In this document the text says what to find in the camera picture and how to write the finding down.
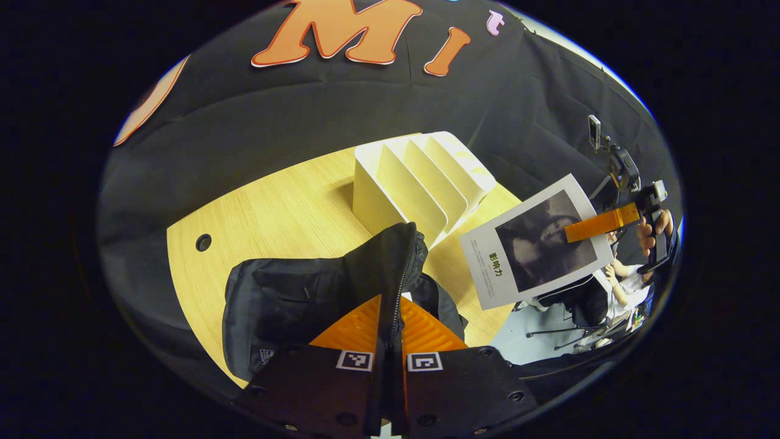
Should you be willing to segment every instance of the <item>white file organizer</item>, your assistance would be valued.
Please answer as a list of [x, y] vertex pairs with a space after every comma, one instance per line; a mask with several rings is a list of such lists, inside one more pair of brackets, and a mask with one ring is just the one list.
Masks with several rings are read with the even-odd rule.
[[355, 149], [353, 212], [374, 235], [414, 221], [433, 248], [466, 221], [495, 185], [477, 157], [446, 131]]

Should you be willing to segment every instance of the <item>person's hand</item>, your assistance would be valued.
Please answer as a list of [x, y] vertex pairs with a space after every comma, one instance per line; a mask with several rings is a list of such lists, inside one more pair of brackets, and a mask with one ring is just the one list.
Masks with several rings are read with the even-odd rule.
[[[672, 219], [672, 214], [667, 209], [661, 210], [661, 216], [655, 221], [655, 233], [661, 234], [665, 231], [666, 236], [672, 236], [674, 232], [675, 224]], [[645, 257], [650, 256], [650, 249], [655, 247], [655, 238], [650, 236], [653, 229], [650, 224], [642, 216], [642, 222], [636, 228], [636, 235], [639, 237], [639, 246], [642, 248], [642, 253]]]
[[615, 278], [615, 269], [612, 267], [612, 264], [604, 267], [604, 271], [606, 271], [607, 274], [607, 280], [609, 281], [609, 284], [613, 287], [618, 284], [617, 278]]

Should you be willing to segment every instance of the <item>orange letter m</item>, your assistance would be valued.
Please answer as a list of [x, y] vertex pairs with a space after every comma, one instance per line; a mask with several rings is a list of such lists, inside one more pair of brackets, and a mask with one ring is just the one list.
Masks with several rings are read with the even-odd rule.
[[271, 45], [252, 58], [255, 67], [298, 62], [309, 55], [303, 37], [309, 27], [323, 58], [331, 58], [355, 36], [365, 31], [346, 57], [357, 62], [390, 64], [395, 43], [413, 16], [423, 10], [406, 0], [382, 0], [355, 12], [352, 0], [292, 0], [295, 9], [276, 32]]

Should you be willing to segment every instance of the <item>orange letter i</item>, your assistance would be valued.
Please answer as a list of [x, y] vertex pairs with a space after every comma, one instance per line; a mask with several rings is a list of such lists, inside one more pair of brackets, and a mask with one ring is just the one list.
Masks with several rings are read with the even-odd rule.
[[439, 53], [429, 62], [425, 63], [425, 73], [443, 77], [449, 72], [449, 64], [458, 55], [460, 49], [471, 42], [471, 37], [457, 27], [449, 28], [449, 38], [439, 50]]

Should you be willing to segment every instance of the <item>human arm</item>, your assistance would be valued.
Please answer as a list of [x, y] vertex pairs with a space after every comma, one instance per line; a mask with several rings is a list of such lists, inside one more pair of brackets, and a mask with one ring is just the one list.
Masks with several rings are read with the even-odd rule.
[[612, 286], [612, 294], [615, 296], [615, 300], [618, 301], [620, 306], [626, 307], [629, 303], [629, 297], [626, 294], [626, 292], [623, 290], [623, 287], [620, 285], [618, 280], [615, 278], [615, 269], [612, 268], [611, 265], [606, 266], [606, 274], [607, 274], [607, 280], [609, 281], [609, 284]]
[[620, 277], [627, 277], [629, 275], [628, 267], [624, 266], [617, 258], [612, 263], [612, 268], [615, 270], [615, 274]]

